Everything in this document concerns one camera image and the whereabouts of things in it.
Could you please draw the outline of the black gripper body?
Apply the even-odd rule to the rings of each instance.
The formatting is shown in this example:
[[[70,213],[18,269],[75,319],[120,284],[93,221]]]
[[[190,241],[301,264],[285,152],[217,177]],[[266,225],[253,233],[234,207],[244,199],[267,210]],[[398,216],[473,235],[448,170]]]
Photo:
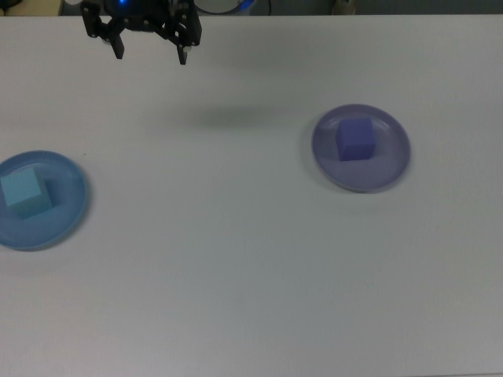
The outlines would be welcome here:
[[[189,18],[189,4],[104,4],[104,10],[114,26],[160,36],[179,36]]]

